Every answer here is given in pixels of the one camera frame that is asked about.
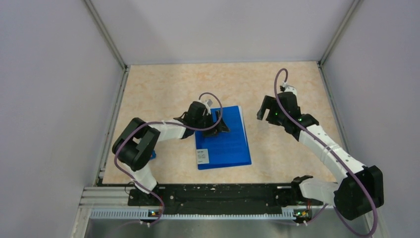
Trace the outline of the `blue plastic folder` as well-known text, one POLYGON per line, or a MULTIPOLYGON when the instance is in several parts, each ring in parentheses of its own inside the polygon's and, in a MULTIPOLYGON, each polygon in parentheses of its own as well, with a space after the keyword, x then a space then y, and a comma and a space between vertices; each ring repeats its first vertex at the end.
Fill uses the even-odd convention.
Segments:
POLYGON ((244 134, 238 106, 225 107, 223 120, 229 133, 203 138, 195 132, 196 160, 198 170, 246 166, 252 163, 247 135, 244 134))

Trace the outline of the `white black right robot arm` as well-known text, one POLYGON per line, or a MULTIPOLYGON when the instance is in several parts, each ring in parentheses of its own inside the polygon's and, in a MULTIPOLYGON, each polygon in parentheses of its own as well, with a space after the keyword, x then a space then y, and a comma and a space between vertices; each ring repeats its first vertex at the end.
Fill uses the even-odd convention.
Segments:
POLYGON ((383 173, 377 166, 367 167, 334 142, 312 115, 301 113, 292 92, 282 92, 276 97, 266 95, 257 119, 262 120, 266 111, 268 123, 283 127, 307 146, 336 179, 326 182, 312 176, 295 178, 297 187, 290 191, 294 203, 315 199, 334 206, 347 220, 368 212, 377 218, 377 210, 384 204, 383 173))

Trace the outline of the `white printed paper files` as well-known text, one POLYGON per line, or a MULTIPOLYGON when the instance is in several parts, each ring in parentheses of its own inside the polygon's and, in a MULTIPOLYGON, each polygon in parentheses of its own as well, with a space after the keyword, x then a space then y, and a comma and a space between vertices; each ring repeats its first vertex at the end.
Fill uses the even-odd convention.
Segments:
POLYGON ((243 110, 241 106, 238 106, 238 110, 239 110, 239 114, 240 114, 240 118, 241 118, 241 125, 242 125, 242 129, 244 134, 246 134, 246 128, 245 128, 245 122, 244 122, 244 116, 243 116, 243 110))

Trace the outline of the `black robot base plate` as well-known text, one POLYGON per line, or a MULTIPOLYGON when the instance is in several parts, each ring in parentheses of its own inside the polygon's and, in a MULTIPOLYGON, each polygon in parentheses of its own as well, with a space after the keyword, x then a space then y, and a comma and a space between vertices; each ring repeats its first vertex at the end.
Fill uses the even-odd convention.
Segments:
POLYGON ((278 215, 289 206, 323 204, 304 198, 290 183, 159 184, 153 192, 130 190, 128 206, 163 203, 165 215, 278 215))

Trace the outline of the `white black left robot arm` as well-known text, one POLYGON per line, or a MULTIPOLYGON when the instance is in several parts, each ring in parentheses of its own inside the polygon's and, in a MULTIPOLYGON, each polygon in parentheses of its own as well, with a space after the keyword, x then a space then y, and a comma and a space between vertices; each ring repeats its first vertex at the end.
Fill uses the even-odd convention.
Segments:
POLYGON ((223 109, 210 110, 211 102, 194 101, 181 116, 170 120, 145 122, 133 118, 112 146, 114 165, 133 181, 140 190, 140 199, 147 205, 158 201, 149 161, 158 142, 172 139, 186 139, 196 131, 204 137, 229 132, 224 122, 223 109))

